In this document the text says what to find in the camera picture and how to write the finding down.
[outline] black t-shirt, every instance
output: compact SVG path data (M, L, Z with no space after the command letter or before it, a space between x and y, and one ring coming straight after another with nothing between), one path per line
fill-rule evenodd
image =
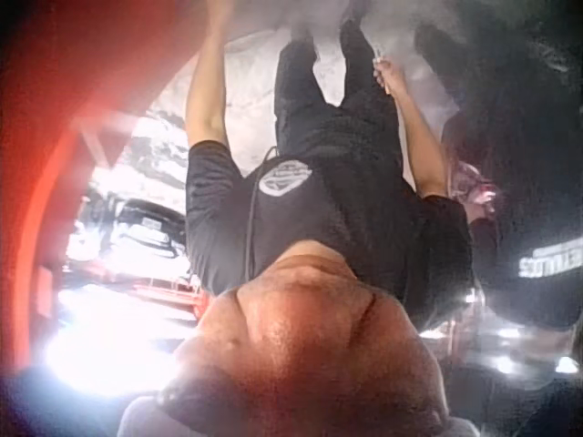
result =
M229 150L207 141L189 152L189 257L217 295L245 282L254 186L251 276L293 243L316 240L341 253L363 282L399 299L427 326L464 302L472 287L464 209L447 198L421 200L393 162L344 154L274 158L247 178Z

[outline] black pants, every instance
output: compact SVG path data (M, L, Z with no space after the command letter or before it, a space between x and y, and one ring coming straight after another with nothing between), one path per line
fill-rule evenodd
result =
M402 166L397 111L393 98L373 77L374 51L354 22L343 25L340 42L346 78L339 107L326 103L313 74L313 43L291 41L281 51L275 81L275 128L280 154L311 153L318 145L309 139L314 133L333 137L339 133L327 131L343 127L351 131L350 138L355 143L352 147L377 147L379 153L396 158Z

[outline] right hand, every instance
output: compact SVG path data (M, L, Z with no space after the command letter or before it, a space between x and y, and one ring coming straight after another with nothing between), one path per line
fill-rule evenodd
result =
M386 94L397 97L402 93L407 93L407 82L402 68L383 58L375 59L373 66L374 77Z
M213 28L224 28L230 23L237 0L207 0L207 11L209 13L209 25Z

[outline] shirt sleeve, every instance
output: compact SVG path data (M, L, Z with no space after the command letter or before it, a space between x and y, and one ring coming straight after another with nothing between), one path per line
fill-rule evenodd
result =
M465 306L474 275L464 207L449 198L429 196L423 210L420 260L426 265L426 277L412 321L418 329L430 329Z
M242 175L229 149L217 141L203 141L189 152L186 178L187 241L200 225L213 218Z

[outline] skin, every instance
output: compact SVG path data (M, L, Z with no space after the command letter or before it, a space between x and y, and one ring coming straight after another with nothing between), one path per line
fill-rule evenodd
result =
M407 90L403 70L386 59L374 60L374 76L403 115L407 153L417 195L447 196L447 159L440 142Z
M193 147L228 144L224 41L234 0L208 1L208 9L187 103ZM419 194L444 196L440 145L403 74L387 61L375 67L404 115ZM294 244L216 298L175 356L179 376L160 396L179 399L174 417L208 435L424 436L442 431L447 417L441 372L403 307L317 241Z

